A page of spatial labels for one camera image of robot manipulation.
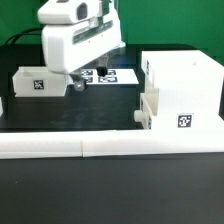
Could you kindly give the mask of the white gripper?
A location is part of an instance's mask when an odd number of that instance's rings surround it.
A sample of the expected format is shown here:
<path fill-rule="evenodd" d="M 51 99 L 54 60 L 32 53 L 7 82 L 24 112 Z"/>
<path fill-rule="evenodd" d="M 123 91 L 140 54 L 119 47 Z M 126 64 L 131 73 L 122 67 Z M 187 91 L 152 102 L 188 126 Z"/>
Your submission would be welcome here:
<path fill-rule="evenodd" d="M 76 91 L 84 91 L 87 85 L 81 72 L 75 70 L 101 56 L 96 70 L 99 77 L 105 77 L 109 57 L 104 54 L 120 42 L 120 20 L 114 7 L 94 28 L 90 28 L 85 21 L 75 25 L 47 25 L 42 31 L 42 47 L 48 70 L 59 74 L 70 73 Z"/>

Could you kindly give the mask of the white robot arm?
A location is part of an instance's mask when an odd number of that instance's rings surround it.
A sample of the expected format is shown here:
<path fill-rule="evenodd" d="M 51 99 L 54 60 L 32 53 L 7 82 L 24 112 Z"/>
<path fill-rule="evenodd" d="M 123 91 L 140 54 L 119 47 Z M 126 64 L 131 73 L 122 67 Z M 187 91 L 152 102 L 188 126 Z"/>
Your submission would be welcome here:
<path fill-rule="evenodd" d="M 98 75 L 107 74 L 108 53 L 122 43 L 113 0 L 48 0 L 37 16 L 49 71 L 69 75 L 76 91 L 86 88 L 81 68 L 95 59 Z"/>

